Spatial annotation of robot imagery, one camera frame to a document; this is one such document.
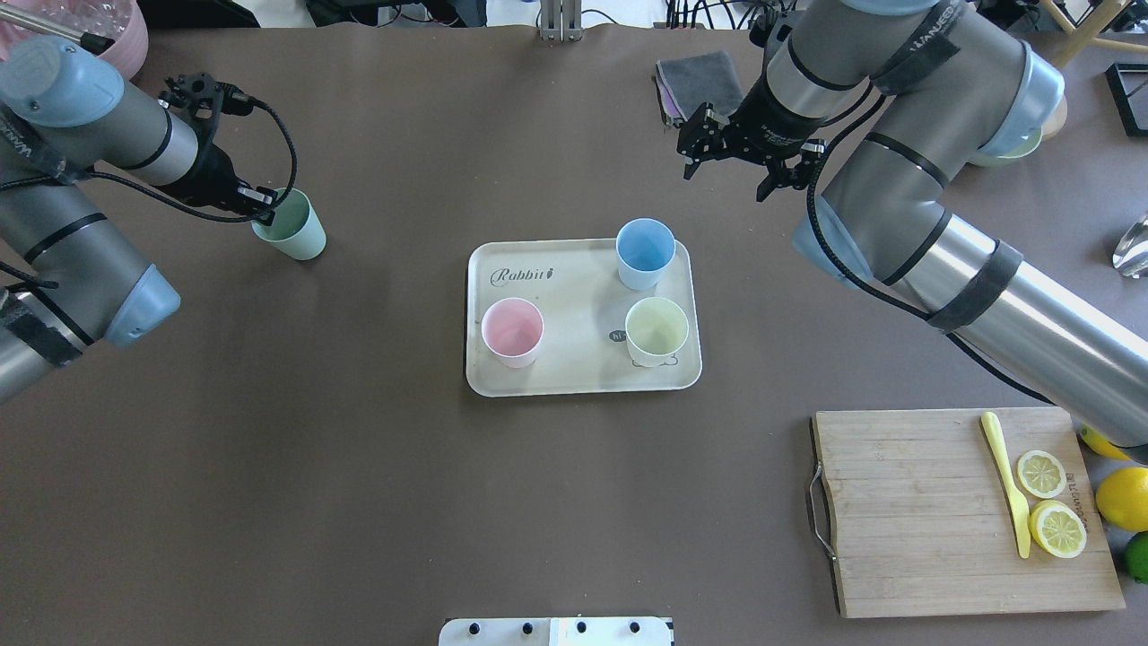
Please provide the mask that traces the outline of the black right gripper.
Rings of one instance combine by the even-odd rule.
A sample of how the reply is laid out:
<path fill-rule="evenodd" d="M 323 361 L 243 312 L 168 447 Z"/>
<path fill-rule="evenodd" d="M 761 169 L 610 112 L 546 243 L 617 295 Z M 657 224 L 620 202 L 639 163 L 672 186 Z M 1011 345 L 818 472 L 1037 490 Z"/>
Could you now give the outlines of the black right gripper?
<path fill-rule="evenodd" d="M 676 150 L 684 159 L 683 178 L 692 179 L 704 162 L 737 158 L 767 169 L 757 187 L 758 202 L 775 189 L 805 189 L 815 163 L 823 158 L 823 143 L 815 143 L 814 151 L 804 151 L 802 146 L 825 123 L 824 116 L 791 111 L 759 79 L 729 118 L 715 106 L 699 106 L 680 126 Z"/>

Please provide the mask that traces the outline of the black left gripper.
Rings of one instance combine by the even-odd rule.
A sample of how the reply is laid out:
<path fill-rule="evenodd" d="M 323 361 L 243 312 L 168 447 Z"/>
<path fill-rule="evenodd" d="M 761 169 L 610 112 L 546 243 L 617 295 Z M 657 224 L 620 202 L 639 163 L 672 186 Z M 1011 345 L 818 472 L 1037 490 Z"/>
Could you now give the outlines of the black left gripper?
<path fill-rule="evenodd" d="M 166 103 L 170 116 L 179 118 L 192 134 L 185 150 L 193 153 L 187 168 L 160 192 L 188 207 L 214 207 L 240 215 L 247 221 L 262 226 L 274 223 L 276 192 L 251 187 L 235 176 L 232 159 L 214 143 L 222 115 L 247 116 L 256 106 L 238 86 L 217 81 L 209 73 L 193 73 L 165 78 L 166 89 L 160 99 Z"/>

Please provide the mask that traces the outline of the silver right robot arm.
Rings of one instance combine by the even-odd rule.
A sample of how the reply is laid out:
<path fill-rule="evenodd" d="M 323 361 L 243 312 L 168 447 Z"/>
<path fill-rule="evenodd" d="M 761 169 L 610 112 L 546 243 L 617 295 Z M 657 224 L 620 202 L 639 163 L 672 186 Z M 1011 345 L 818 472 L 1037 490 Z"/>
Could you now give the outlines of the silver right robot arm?
<path fill-rule="evenodd" d="M 703 162 L 763 165 L 757 190 L 807 188 L 793 241 L 854 285 L 1032 386 L 1145 462 L 1145 340 L 940 204 L 968 159 L 1035 137 L 1058 71 L 967 1 L 814 1 L 730 116 L 681 129 Z"/>

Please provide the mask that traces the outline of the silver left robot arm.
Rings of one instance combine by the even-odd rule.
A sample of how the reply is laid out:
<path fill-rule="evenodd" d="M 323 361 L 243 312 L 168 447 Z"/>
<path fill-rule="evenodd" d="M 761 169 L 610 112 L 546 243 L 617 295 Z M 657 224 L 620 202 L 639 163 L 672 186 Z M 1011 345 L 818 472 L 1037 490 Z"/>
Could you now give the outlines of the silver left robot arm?
<path fill-rule="evenodd" d="M 130 347 L 180 306 L 160 268 L 85 193 L 116 181 L 212 221 L 274 219 L 279 197 L 239 179 L 214 143 L 224 114 L 262 102 L 209 73 L 148 98 L 110 63 L 57 36 L 3 61 L 3 244 L 29 266 L 3 288 L 3 399 L 107 340 Z"/>

